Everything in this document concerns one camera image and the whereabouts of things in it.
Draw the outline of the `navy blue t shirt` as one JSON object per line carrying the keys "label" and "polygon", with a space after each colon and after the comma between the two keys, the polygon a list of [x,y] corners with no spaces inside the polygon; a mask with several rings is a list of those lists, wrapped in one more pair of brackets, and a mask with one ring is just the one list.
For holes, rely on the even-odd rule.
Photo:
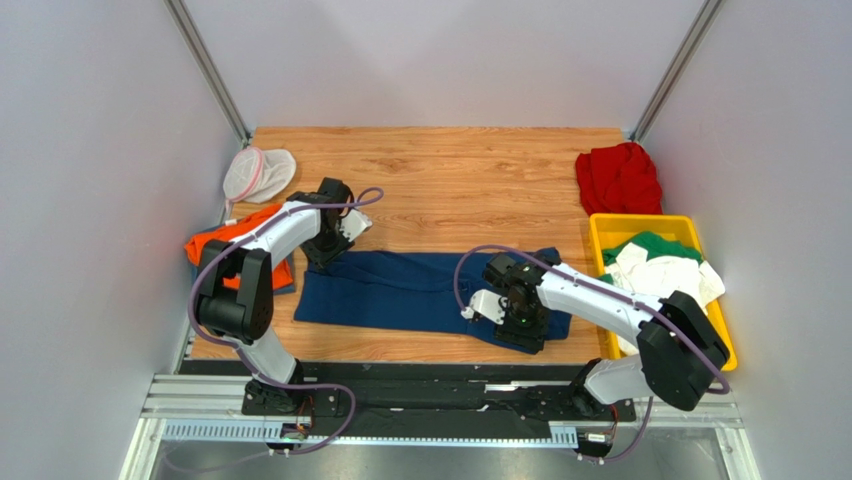
{"label": "navy blue t shirt", "polygon": [[300,322],[467,335],[524,353],[500,341],[488,320],[463,318],[453,275],[460,253],[349,251],[326,269],[308,267],[293,318]]}

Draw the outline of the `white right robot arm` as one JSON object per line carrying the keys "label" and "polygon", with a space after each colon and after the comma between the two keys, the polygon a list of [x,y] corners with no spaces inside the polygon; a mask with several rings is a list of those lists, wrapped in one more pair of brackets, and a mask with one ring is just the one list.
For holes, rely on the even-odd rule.
{"label": "white right robot arm", "polygon": [[689,294],[664,297],[629,292],[582,274],[547,256],[493,256],[483,271],[487,288],[474,293],[462,314],[495,325],[498,340],[538,351],[550,317],[579,316],[637,348],[618,360],[588,362],[568,388],[568,404],[593,418],[611,405],[655,397],[681,411],[694,410],[707,393],[725,393],[721,376],[730,351]]}

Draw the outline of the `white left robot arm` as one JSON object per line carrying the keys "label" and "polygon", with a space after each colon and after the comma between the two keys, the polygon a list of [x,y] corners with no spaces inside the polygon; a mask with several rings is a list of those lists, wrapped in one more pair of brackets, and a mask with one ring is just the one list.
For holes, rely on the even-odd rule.
{"label": "white left robot arm", "polygon": [[315,192],[296,192],[267,219],[232,239],[201,248],[188,317],[204,340],[233,349],[252,378],[246,395],[272,412],[307,404],[304,369],[271,327],[273,273],[296,250],[324,269],[350,250],[372,223],[365,201],[343,181],[326,177]]}

